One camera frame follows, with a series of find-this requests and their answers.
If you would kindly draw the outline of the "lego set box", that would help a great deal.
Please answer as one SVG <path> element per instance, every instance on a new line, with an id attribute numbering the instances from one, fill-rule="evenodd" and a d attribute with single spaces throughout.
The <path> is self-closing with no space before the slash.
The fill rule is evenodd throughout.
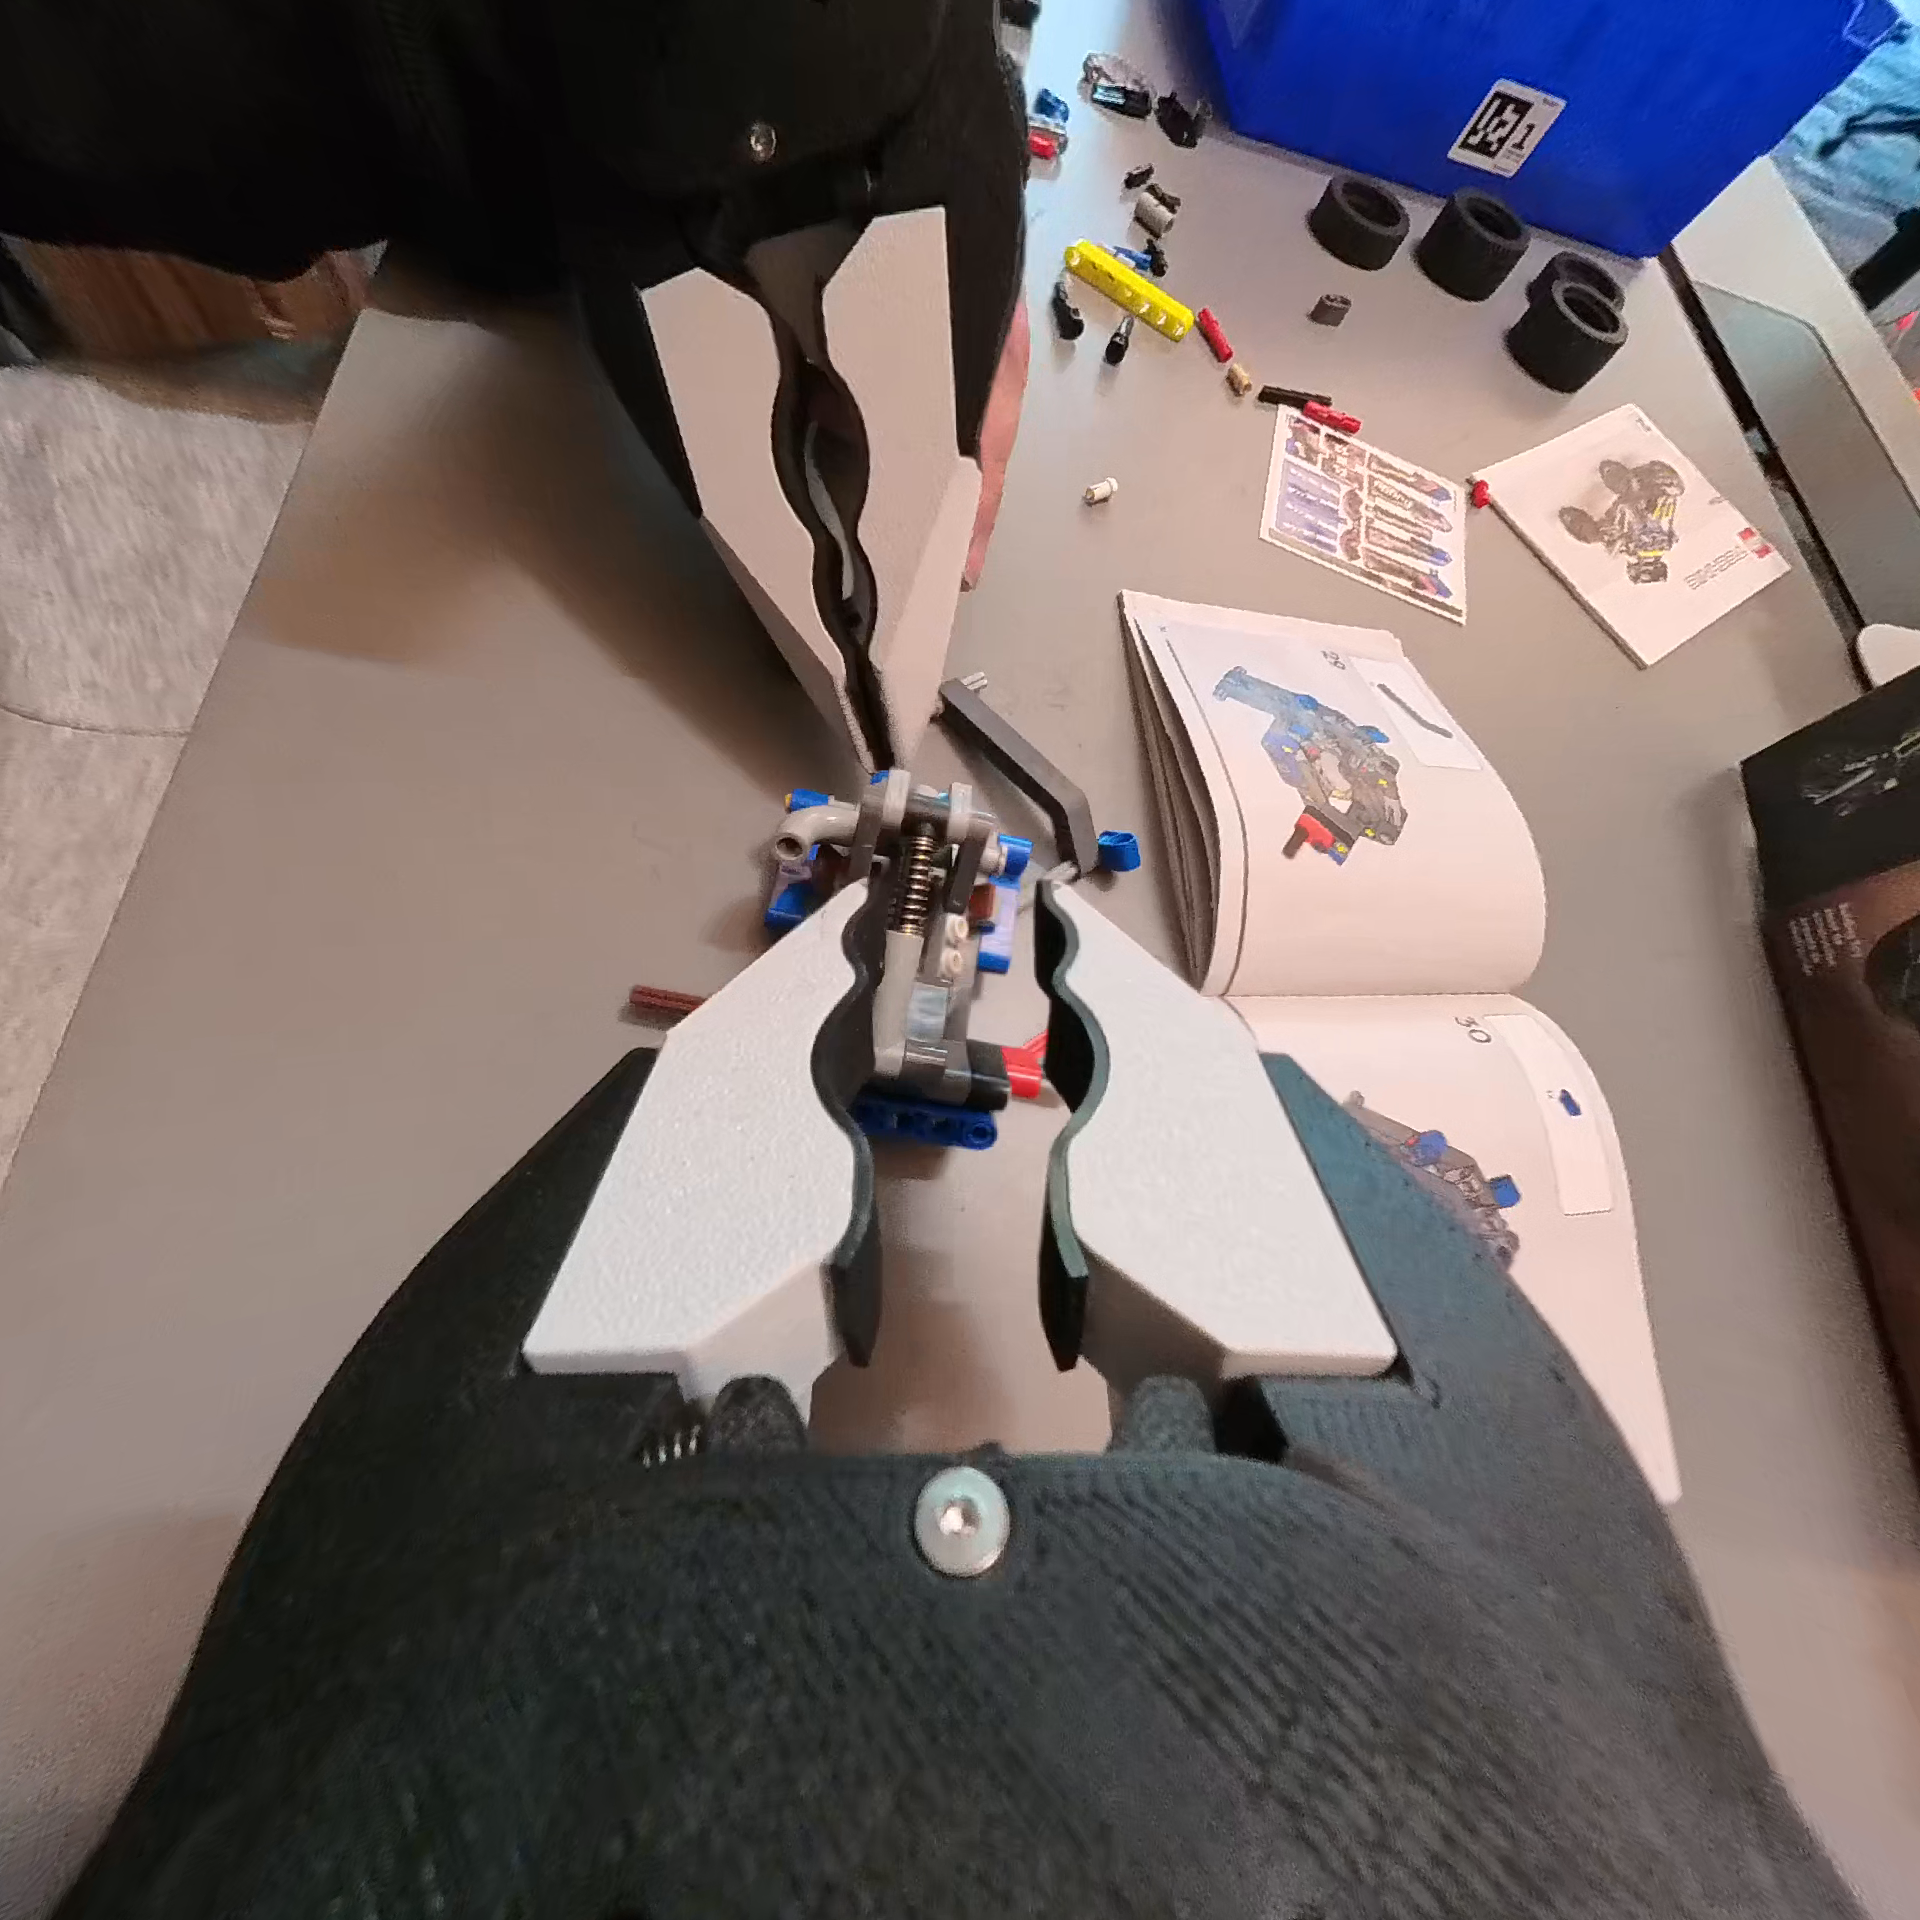
<path id="1" fill-rule="evenodd" d="M 1918 668 L 1741 763 L 1768 964 L 1918 1438 Z"/>

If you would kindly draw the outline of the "person's left forearm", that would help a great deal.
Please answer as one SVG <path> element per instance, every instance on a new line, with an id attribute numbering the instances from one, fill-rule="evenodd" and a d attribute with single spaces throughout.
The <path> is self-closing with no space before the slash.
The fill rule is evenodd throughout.
<path id="1" fill-rule="evenodd" d="M 572 226 L 578 3 L 2 3 L 7 238 L 515 282 Z"/>

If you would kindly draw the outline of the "yellow lego beam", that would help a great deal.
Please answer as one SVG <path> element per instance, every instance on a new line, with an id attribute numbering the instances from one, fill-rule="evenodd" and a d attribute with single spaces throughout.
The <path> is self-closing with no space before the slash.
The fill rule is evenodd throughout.
<path id="1" fill-rule="evenodd" d="M 1177 299 L 1164 282 L 1141 273 L 1127 257 L 1093 242 L 1070 242 L 1061 254 L 1070 278 L 1099 289 L 1123 313 L 1160 334 L 1164 339 L 1185 339 L 1194 326 L 1194 310 Z"/>

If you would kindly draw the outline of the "lego sticker sheet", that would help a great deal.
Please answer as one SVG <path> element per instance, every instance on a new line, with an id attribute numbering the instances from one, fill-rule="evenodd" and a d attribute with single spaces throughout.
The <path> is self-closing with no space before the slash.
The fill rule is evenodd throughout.
<path id="1" fill-rule="evenodd" d="M 1280 408 L 1261 498 L 1261 542 L 1466 623 L 1471 485 L 1366 438 L 1331 413 Z"/>

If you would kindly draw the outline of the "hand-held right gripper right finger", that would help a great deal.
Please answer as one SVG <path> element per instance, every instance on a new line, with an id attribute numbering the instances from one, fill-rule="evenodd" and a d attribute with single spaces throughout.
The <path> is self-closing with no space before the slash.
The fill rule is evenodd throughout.
<path id="1" fill-rule="evenodd" d="M 1038 1309 L 1061 1372 L 1379 1379 L 1399 1342 L 1247 1026 L 1079 889 L 1034 894 L 1045 1078 Z"/>

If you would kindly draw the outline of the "blue plastic storage bin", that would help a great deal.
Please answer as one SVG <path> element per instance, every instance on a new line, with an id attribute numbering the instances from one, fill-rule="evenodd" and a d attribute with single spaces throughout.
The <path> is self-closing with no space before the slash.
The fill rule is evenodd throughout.
<path id="1" fill-rule="evenodd" d="M 1192 3 L 1223 121 L 1650 257 L 1896 38 L 1901 3 Z"/>

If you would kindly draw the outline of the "small white lego leaflet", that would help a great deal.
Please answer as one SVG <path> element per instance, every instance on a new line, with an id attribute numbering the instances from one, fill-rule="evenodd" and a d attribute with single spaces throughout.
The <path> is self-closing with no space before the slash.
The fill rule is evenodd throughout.
<path id="1" fill-rule="evenodd" d="M 1789 574 L 1782 546 L 1634 400 L 1474 484 L 1641 668 Z"/>

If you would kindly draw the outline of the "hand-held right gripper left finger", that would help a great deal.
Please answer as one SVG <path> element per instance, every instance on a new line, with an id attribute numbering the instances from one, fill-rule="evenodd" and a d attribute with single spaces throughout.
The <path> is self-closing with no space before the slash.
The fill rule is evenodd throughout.
<path id="1" fill-rule="evenodd" d="M 659 1051 L 523 1357 L 540 1376 L 673 1376 L 712 1405 L 773 1379 L 811 1405 L 878 1337 L 874 1074 L 885 909 L 869 881 L 749 964 Z"/>

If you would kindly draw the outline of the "person's left hand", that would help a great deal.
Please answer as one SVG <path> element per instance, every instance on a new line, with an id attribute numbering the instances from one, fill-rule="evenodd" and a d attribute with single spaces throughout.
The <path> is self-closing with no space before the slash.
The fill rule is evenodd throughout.
<path id="1" fill-rule="evenodd" d="M 1029 305 L 1019 296 L 1012 310 L 1012 324 L 1006 331 L 1006 344 L 999 351 L 997 380 L 986 395 L 986 408 L 980 419 L 980 498 L 973 520 L 973 537 L 966 546 L 962 560 L 962 590 L 969 595 L 980 584 L 986 569 L 986 551 L 997 533 L 1001 493 L 1006 493 L 1006 470 L 1019 441 L 1022 420 L 1022 398 L 1029 385 L 1033 367 L 1033 324 Z"/>

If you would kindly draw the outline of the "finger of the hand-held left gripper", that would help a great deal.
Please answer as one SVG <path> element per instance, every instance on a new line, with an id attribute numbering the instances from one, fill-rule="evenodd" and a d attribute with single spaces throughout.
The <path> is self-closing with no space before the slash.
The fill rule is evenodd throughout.
<path id="1" fill-rule="evenodd" d="M 878 582 L 860 546 L 865 446 L 829 449 L 829 371 L 750 289 L 706 269 L 648 286 L 640 306 L 712 547 L 860 763 L 896 763 L 873 660 Z"/>
<path id="2" fill-rule="evenodd" d="M 869 454 L 855 542 L 874 578 L 869 663 L 887 724 L 935 715 L 980 503 L 980 459 L 956 446 L 948 294 L 938 207 L 873 219 L 823 283 L 823 346 Z"/>

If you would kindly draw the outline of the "partly built lego buggy model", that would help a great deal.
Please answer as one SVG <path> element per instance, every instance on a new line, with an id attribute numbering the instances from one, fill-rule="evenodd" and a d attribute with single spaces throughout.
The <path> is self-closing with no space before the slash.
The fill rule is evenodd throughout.
<path id="1" fill-rule="evenodd" d="M 855 1096 L 865 1136 L 991 1149 L 999 1112 L 1038 1095 L 1041 1044 L 973 1039 L 980 976 L 1012 964 L 1029 857 L 1033 841 L 1010 836 L 973 785 L 885 769 L 860 803 L 813 787 L 785 798 L 767 933 L 796 929 L 852 877 L 882 911 L 874 1070 Z"/>

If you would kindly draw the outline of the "lego instruction booklet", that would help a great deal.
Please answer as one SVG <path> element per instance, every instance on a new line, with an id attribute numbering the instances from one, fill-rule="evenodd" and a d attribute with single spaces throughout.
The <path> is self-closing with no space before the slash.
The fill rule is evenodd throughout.
<path id="1" fill-rule="evenodd" d="M 1508 1268 L 1674 1504 L 1616 1118 L 1517 1000 L 1549 894 L 1512 790 L 1383 630 L 1117 608 L 1194 987 Z"/>

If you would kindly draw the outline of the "grey lego beam with axles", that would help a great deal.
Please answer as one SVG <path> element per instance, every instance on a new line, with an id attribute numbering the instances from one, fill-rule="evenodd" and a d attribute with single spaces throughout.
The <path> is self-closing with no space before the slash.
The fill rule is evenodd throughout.
<path id="1" fill-rule="evenodd" d="M 992 707 L 984 677 L 941 682 L 938 721 L 1029 798 L 1052 826 L 1057 857 L 1074 874 L 1099 872 L 1099 840 L 1087 794 L 1010 715 Z"/>

